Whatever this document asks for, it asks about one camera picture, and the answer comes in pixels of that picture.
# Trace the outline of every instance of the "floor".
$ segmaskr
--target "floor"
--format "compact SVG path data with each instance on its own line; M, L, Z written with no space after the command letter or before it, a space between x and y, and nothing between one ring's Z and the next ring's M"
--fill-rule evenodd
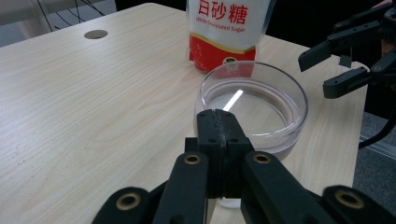
M57 29L63 29L115 11L114 0L105 0L94 7L79 7L78 12L72 8L50 16ZM24 39L18 24L0 26L0 48ZM375 135L385 123L385 119L364 113L361 139ZM379 143L359 150L353 188L367 194L396 216L396 130Z

